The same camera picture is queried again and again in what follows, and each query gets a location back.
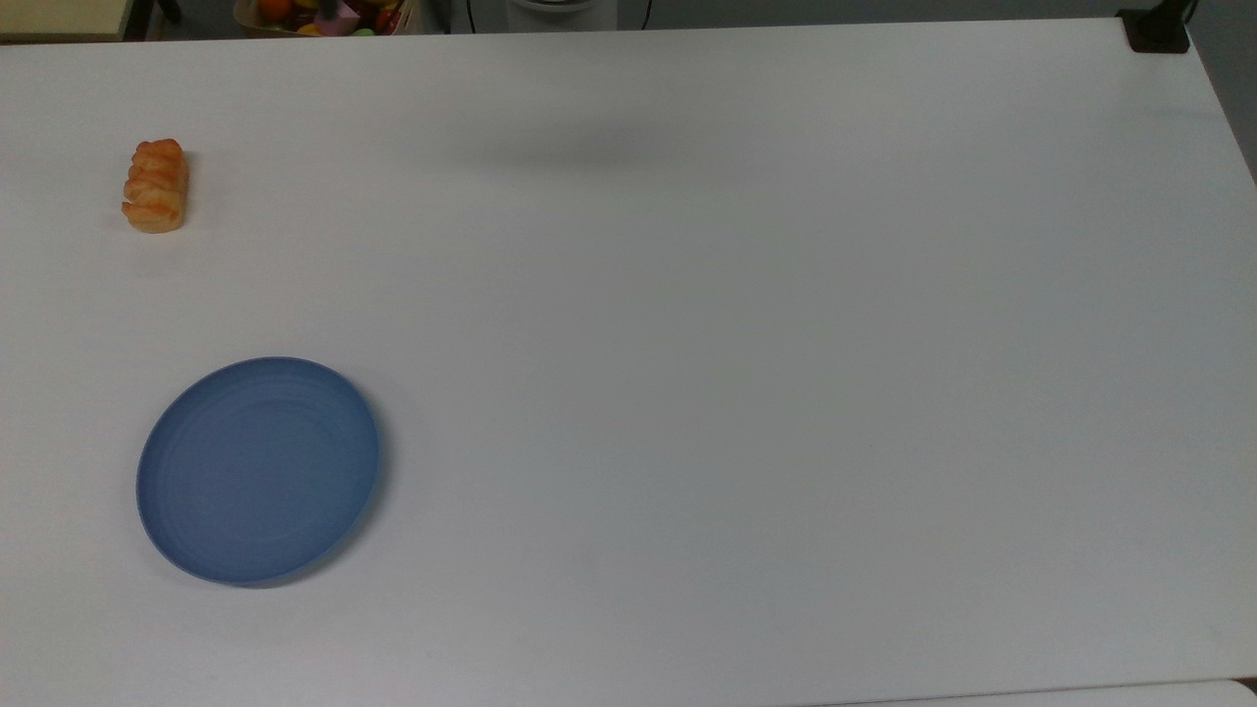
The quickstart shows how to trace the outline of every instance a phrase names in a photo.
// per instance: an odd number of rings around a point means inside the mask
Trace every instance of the floor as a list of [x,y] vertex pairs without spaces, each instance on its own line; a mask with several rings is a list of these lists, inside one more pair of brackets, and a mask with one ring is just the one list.
[[[468,11],[479,31],[502,31],[508,0],[455,0],[453,25],[466,31]],[[620,21],[640,26],[650,10],[651,29],[941,21],[1017,18],[1112,16],[1153,0],[618,0]],[[184,19],[165,23],[163,40],[243,38],[231,15],[234,0],[178,0]],[[1190,30],[1232,130],[1257,175],[1257,0],[1200,0]]]

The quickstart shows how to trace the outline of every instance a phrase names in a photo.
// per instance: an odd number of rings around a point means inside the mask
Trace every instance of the tabletop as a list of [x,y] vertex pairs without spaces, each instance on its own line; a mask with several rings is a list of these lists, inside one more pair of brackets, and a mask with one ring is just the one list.
[[881,707],[1252,707],[1257,697],[1236,682],[1149,684],[881,702]]
[[[769,707],[1257,674],[1257,189],[1117,20],[0,48],[0,701]],[[192,170],[118,213],[141,140]],[[362,531],[136,513],[298,356]]]
[[0,42],[119,40],[132,0],[6,0]]

